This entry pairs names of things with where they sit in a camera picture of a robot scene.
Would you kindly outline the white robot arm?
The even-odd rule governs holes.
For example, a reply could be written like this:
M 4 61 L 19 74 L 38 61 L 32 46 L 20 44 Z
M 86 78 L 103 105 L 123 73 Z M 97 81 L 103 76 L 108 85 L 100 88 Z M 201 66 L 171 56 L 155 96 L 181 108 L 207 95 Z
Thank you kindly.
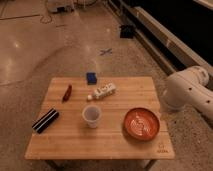
M 213 120 L 213 91 L 206 88 L 209 74 L 201 66 L 192 66 L 169 75 L 162 104 L 172 111 L 182 110 L 186 104 L 192 105 Z

